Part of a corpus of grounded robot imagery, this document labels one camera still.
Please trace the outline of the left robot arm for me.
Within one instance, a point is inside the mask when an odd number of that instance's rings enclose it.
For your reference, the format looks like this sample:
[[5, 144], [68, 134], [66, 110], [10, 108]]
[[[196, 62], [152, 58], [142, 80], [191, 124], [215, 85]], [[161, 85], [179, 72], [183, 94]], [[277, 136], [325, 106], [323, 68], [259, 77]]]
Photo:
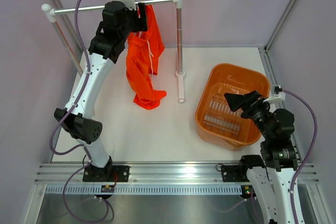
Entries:
[[124, 51], [128, 36], [147, 29], [144, 3], [139, 3], [135, 8], [126, 7], [120, 1], [106, 3], [102, 21], [87, 51], [85, 72], [73, 97], [63, 109], [57, 108], [54, 112], [61, 127], [87, 153], [90, 163], [84, 168], [84, 182], [117, 180], [120, 170], [113, 167], [112, 158], [104, 149], [100, 138], [103, 125], [92, 118], [93, 111], [102, 85]]

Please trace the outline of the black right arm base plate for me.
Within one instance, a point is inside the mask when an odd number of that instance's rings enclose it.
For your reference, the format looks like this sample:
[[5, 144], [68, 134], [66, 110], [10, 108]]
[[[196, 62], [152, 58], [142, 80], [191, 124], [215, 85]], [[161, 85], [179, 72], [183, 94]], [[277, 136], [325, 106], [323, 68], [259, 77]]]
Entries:
[[238, 165], [216, 164], [215, 169], [221, 173], [223, 182], [242, 182]]

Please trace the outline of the orange shorts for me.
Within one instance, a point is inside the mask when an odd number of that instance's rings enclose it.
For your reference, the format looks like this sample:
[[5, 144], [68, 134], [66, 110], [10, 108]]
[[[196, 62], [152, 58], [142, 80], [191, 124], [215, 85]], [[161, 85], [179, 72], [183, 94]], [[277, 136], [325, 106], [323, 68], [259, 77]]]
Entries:
[[159, 57], [165, 47], [153, 7], [146, 5], [145, 8], [148, 21], [146, 38], [138, 38], [136, 33], [128, 36], [125, 64], [127, 80], [135, 92], [133, 102], [146, 110], [152, 110], [157, 108], [161, 99], [166, 96], [164, 90], [153, 88], [151, 80], [153, 75], [158, 74]]

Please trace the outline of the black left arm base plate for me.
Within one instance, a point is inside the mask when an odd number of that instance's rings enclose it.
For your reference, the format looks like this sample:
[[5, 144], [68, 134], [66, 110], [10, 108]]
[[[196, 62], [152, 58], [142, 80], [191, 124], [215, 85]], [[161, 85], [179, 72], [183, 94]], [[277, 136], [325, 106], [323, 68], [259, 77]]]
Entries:
[[128, 182], [130, 166], [108, 165], [105, 168], [98, 168], [89, 165], [85, 168], [83, 182]]

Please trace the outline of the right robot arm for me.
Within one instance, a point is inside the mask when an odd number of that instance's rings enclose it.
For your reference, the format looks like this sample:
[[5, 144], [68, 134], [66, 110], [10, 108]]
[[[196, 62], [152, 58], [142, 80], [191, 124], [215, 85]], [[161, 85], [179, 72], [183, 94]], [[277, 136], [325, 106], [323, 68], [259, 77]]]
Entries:
[[247, 94], [225, 93], [231, 111], [241, 111], [242, 119], [251, 120], [264, 137], [259, 155], [244, 155], [238, 163], [238, 176], [248, 180], [251, 196], [259, 202], [264, 223], [304, 223], [298, 193], [296, 151], [291, 141], [294, 115], [286, 109], [270, 111], [273, 103], [285, 100], [276, 87], [265, 98], [257, 91]]

